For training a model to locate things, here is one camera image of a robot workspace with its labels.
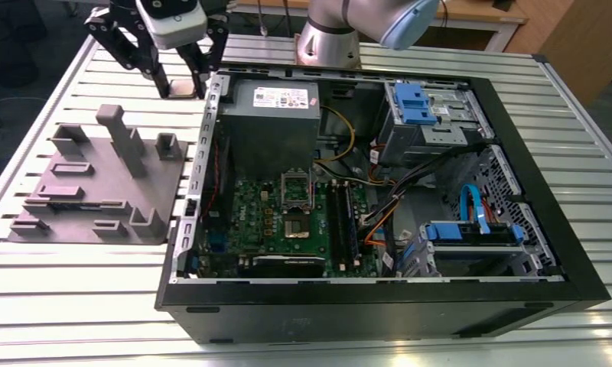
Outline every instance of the black cable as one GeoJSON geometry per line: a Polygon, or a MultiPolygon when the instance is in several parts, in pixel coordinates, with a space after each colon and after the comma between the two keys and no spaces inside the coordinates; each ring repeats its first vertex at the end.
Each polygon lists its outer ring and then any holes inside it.
{"type": "MultiPolygon", "coordinates": [[[[340,154],[339,151],[340,151],[340,149],[335,148],[333,149],[333,154],[339,155],[340,154]]],[[[344,157],[337,160],[337,163],[340,163],[340,165],[347,169],[347,171],[349,172],[349,176],[351,177],[356,177],[356,174],[353,173],[353,170],[351,169],[349,165],[347,164],[344,157]]]]}
{"type": "Polygon", "coordinates": [[[384,222],[384,236],[385,236],[385,252],[392,258],[392,268],[383,267],[381,277],[393,278],[397,273],[397,243],[395,242],[395,215],[392,215],[384,222]]]}
{"type": "Polygon", "coordinates": [[[285,30],[288,32],[288,38],[291,38],[293,36],[293,23],[289,18],[288,0],[284,0],[284,11],[285,11],[285,30]]]}
{"type": "Polygon", "coordinates": [[[275,33],[275,31],[279,29],[279,26],[281,25],[281,23],[284,23],[284,20],[285,20],[285,15],[279,20],[279,23],[276,23],[276,26],[272,27],[272,29],[266,32],[269,35],[272,35],[272,33],[275,33]]]}
{"type": "Polygon", "coordinates": [[[449,10],[447,8],[445,0],[441,0],[441,7],[445,10],[444,15],[441,16],[441,27],[447,28],[447,24],[449,23],[449,10]]]}
{"type": "Polygon", "coordinates": [[[372,219],[381,212],[387,213],[401,199],[401,195],[405,193],[408,186],[411,184],[416,184],[420,179],[432,174],[451,158],[459,156],[460,154],[483,151],[487,147],[488,143],[481,141],[480,143],[475,143],[465,147],[451,148],[444,153],[435,156],[433,159],[423,162],[417,167],[409,170],[404,177],[393,185],[388,196],[384,198],[383,203],[377,206],[379,209],[375,209],[367,215],[365,220],[372,219]]]}
{"type": "Polygon", "coordinates": [[[262,22],[262,8],[261,8],[261,0],[256,0],[256,5],[258,6],[258,23],[261,26],[261,35],[265,37],[266,36],[266,27],[262,22]]]}

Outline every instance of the blue latch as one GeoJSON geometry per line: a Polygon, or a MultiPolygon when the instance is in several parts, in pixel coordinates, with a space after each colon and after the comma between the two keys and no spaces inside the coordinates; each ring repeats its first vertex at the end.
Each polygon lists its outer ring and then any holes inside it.
{"type": "Polygon", "coordinates": [[[419,84],[395,84],[395,98],[407,125],[435,125],[437,117],[428,109],[429,99],[419,84]]]}
{"type": "Polygon", "coordinates": [[[463,239],[460,227],[456,223],[431,223],[427,226],[428,241],[436,239],[463,239]]]}
{"type": "Polygon", "coordinates": [[[520,244],[525,239],[525,235],[523,234],[523,228],[519,224],[513,224],[511,226],[512,234],[515,235],[515,242],[520,244]]]}

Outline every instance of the ram slot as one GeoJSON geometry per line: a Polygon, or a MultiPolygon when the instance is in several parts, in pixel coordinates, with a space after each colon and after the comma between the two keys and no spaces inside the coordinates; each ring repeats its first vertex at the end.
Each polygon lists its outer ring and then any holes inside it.
{"type": "Polygon", "coordinates": [[[327,218],[328,218],[328,242],[331,251],[332,267],[335,270],[345,269],[344,242],[341,241],[341,228],[337,215],[337,190],[336,184],[327,185],[327,218]]]}
{"type": "Polygon", "coordinates": [[[351,186],[349,181],[345,182],[344,186],[345,191],[345,218],[347,218],[347,231],[349,233],[349,250],[351,250],[351,260],[355,263],[355,260],[360,258],[360,251],[359,251],[359,236],[356,230],[356,217],[353,213],[353,197],[351,194],[351,186]]]}
{"type": "Polygon", "coordinates": [[[341,229],[341,241],[343,241],[343,254],[345,260],[345,266],[349,269],[353,264],[353,251],[352,251],[352,235],[349,229],[353,226],[353,206],[348,203],[347,193],[349,191],[348,183],[341,184],[337,187],[337,225],[341,229]]]}

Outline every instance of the slotted aluminum table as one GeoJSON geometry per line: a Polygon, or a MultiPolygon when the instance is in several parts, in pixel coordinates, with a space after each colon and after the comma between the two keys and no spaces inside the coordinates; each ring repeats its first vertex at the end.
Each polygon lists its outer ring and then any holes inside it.
{"type": "MultiPolygon", "coordinates": [[[[289,64],[293,42],[232,36],[226,60],[289,64]]],[[[169,76],[188,69],[161,53],[169,76]]],[[[487,77],[511,113],[612,295],[612,146],[556,73],[529,56],[363,45],[367,69],[487,77]]],[[[202,101],[161,100],[89,38],[0,177],[0,363],[62,365],[612,365],[612,301],[496,339],[198,346],[153,309],[165,245],[6,242],[54,146],[58,123],[105,136],[94,112],[122,105],[142,138],[173,132],[193,156],[202,101]]],[[[185,175],[190,163],[186,162],[185,175]]],[[[182,207],[180,183],[174,213],[182,207]]]]}

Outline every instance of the wooden table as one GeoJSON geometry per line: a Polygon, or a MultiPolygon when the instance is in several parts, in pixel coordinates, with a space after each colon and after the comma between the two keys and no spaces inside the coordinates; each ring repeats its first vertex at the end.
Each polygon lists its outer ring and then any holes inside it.
{"type": "MultiPolygon", "coordinates": [[[[257,0],[238,0],[237,3],[236,11],[249,13],[258,11],[257,0]]],[[[288,0],[291,15],[305,17],[309,3],[309,0],[288,0]]],[[[447,27],[493,32],[484,50],[503,52],[517,26],[528,21],[528,17],[516,3],[512,4],[509,11],[495,9],[492,1],[488,0],[447,0],[445,3],[449,13],[447,27]]],[[[264,14],[284,14],[283,0],[261,0],[261,6],[264,14]]],[[[441,26],[444,13],[444,8],[440,5],[431,26],[441,26]]]]}

